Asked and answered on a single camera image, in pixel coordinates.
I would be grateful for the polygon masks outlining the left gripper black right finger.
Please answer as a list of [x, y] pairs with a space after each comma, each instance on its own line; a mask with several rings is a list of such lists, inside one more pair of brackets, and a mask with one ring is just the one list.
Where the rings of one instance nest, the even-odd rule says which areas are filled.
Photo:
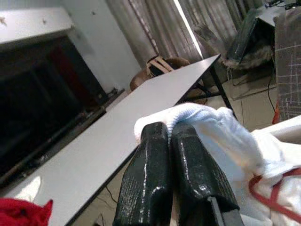
[[242, 226], [240, 207], [217, 162], [192, 125], [180, 123], [171, 135], [181, 226]]

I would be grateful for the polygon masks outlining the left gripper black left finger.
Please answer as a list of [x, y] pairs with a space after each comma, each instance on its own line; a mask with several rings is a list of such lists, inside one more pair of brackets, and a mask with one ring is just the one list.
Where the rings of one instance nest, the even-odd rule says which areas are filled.
[[122, 178], [114, 226], [167, 226], [173, 189], [167, 127], [146, 125]]

